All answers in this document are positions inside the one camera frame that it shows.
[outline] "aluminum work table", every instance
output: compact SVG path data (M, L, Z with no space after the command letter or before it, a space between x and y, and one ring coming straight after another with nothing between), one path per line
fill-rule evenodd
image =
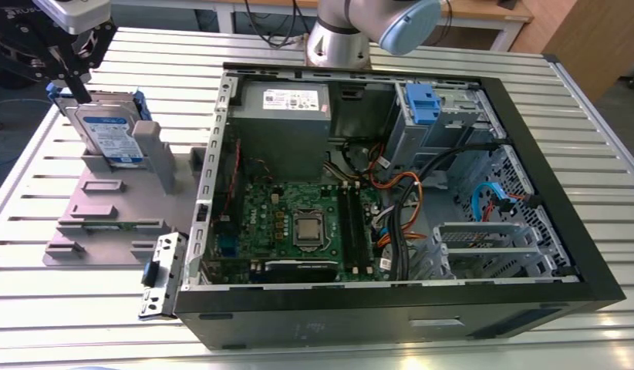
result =
M162 140L186 153L209 139L222 63L302 65L293 46L120 29L91 87L140 86ZM210 352L179 321L138 321L139 268L43 264L84 168L84 145L52 108L0 190L0 366L634 368L634 159L565 70L540 55L439 48L395 57L373 47L371 61L375 69L502 79L628 300L502 340Z

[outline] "metal bracket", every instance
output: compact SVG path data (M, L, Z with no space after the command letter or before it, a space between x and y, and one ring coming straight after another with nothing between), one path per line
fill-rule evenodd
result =
M143 270L139 320L174 320L175 296L182 281L187 235L171 233L158 238L155 253Z

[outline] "blue drive bracket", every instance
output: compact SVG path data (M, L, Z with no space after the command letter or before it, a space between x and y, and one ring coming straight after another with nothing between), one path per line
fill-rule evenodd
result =
M475 221L482 220L482 210L479 209L479 195L482 189L487 187L493 191L493 203L499 207L501 212L509 212L514 207L516 198L506 195L499 183L481 183L473 190L473 198L470 199L470 208L473 209L473 218Z
M431 85L407 83L407 101L413 111L413 120L417 125L433 125L441 114L441 98Z

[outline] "label sticker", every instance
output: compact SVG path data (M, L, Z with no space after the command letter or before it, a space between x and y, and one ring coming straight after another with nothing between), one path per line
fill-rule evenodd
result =
M387 258L382 258L379 262L379 269L390 271L390 268L393 267L393 262Z
M116 163L143 161L142 149L128 135L130 125L122 117L84 117L88 135L100 147L103 155Z
M319 95L307 90L267 90L263 97L263 109L319 110Z
M386 158L383 158L383 156L379 157L379 160L377 161L377 163L381 166L383 166L383 168L389 168L390 166L390 161Z

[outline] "green circuit board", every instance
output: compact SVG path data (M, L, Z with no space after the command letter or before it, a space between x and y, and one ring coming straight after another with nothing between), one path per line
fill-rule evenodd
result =
M366 221L367 254L371 258L370 209L378 204L378 193L374 189L361 189L358 195ZM303 215L321 217L325 243L319 247L302 250L295 245L295 218ZM345 268L337 185L249 184L242 220L238 240L233 240L231 237L218 238L219 247L237 249L237 256L233 256L234 258L225 257L221 261L223 283L247 284L250 282L247 276L250 262L258 259L261 261L274 259L329 260L339 264L338 281L381 279L381 273L374 264L371 264L371 274L367 271L354 273Z

